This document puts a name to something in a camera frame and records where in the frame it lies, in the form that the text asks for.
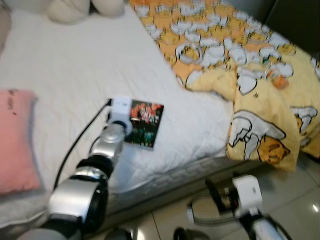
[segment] stuffed animal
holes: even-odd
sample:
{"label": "stuffed animal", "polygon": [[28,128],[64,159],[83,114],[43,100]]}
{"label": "stuffed animal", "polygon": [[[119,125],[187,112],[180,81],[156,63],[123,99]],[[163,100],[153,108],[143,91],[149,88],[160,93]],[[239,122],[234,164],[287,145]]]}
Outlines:
{"label": "stuffed animal", "polygon": [[47,10],[47,16],[61,24],[78,23],[89,15],[90,1],[105,17],[117,17],[125,10],[124,0],[53,0]]}

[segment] cartoon print blanket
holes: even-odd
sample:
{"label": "cartoon print blanket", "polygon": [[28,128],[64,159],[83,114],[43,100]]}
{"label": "cartoon print blanket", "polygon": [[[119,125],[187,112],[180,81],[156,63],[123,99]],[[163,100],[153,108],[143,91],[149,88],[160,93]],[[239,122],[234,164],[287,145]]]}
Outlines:
{"label": "cartoon print blanket", "polygon": [[224,2],[130,0],[181,85],[234,102],[227,155],[293,171],[320,157],[320,64]]}

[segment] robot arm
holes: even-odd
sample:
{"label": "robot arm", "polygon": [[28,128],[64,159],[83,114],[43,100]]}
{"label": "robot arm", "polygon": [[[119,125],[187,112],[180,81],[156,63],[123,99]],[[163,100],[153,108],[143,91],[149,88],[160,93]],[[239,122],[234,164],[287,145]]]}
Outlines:
{"label": "robot arm", "polygon": [[108,203],[108,180],[117,164],[126,135],[132,131],[130,98],[112,100],[108,126],[92,146],[88,158],[52,193],[48,220],[18,240],[80,240],[103,223]]}

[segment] quilted mattress cover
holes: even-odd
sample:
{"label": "quilted mattress cover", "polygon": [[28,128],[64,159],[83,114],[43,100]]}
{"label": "quilted mattress cover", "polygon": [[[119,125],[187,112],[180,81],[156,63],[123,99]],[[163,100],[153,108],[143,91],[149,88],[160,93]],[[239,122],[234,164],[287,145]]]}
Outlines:
{"label": "quilted mattress cover", "polygon": [[[0,59],[0,88],[31,89],[38,96],[30,141],[42,187],[1,197],[0,227],[27,222],[45,210],[65,153],[113,96],[165,107],[154,150],[125,145],[109,180],[112,194],[132,191],[205,156],[225,155],[232,103],[181,89],[129,5],[118,19],[93,14],[72,26],[22,10],[13,11],[11,18]],[[62,179],[87,157],[105,116],[83,136]]]}

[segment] colorful book cover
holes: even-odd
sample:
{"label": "colorful book cover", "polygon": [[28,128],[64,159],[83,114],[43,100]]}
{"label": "colorful book cover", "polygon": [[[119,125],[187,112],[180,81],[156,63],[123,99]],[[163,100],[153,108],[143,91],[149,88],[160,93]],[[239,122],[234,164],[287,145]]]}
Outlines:
{"label": "colorful book cover", "polygon": [[125,141],[153,148],[163,111],[161,104],[133,100],[130,113],[132,133]]}

